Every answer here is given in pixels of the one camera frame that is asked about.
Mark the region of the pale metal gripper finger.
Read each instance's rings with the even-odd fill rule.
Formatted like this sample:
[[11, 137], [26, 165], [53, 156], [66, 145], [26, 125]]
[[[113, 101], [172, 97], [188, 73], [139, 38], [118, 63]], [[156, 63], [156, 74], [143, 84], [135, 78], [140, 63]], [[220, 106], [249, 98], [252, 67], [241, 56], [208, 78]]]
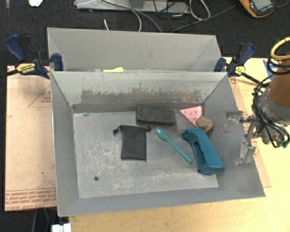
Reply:
[[253, 145], [252, 139], [245, 139], [241, 143], [238, 158], [233, 162], [236, 166], [251, 164], [256, 147]]
[[230, 133], [233, 127], [233, 124], [240, 123], [243, 120], [243, 112], [226, 112], [226, 123], [224, 125], [224, 132]]

